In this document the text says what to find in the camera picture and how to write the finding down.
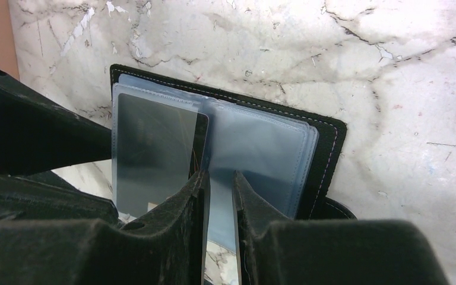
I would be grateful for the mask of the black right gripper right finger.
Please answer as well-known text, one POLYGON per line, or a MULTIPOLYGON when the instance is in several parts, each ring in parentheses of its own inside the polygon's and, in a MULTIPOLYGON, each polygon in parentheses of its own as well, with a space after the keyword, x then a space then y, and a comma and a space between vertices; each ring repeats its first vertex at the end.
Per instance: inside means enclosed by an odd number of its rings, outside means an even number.
POLYGON ((423 233, 403 220, 292 220, 233 176, 240 284, 447 284, 423 233))

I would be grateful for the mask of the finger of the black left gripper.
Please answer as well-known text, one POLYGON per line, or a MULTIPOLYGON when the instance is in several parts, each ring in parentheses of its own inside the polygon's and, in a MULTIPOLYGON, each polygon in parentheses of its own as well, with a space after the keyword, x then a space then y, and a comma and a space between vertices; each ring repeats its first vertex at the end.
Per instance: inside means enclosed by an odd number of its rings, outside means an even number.
POLYGON ((0 170, 32 175, 111 157, 111 131, 0 70, 0 170))
POLYGON ((101 219, 118 224, 109 199, 24 178, 0 175, 0 220, 101 219))

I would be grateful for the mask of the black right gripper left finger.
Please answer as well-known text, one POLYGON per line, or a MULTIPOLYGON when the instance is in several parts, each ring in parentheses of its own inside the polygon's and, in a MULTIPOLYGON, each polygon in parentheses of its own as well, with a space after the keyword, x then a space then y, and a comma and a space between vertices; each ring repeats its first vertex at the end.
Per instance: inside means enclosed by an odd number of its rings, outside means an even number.
POLYGON ((0 220, 0 284, 202 284, 209 202, 199 171, 129 223, 0 220))

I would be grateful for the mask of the black card holder wallet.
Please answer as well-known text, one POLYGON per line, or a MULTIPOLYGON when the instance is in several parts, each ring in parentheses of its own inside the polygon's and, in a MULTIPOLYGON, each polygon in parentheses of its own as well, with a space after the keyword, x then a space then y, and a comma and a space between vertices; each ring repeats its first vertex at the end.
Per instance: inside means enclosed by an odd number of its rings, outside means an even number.
POLYGON ((345 206, 327 197, 347 134, 344 122, 119 64, 110 67, 110 85, 114 202, 116 105, 118 95, 126 93, 195 103, 199 112, 208 116, 199 170, 210 174, 210 242, 235 251, 235 171, 244 175, 259 196, 291 219, 353 218, 345 206))

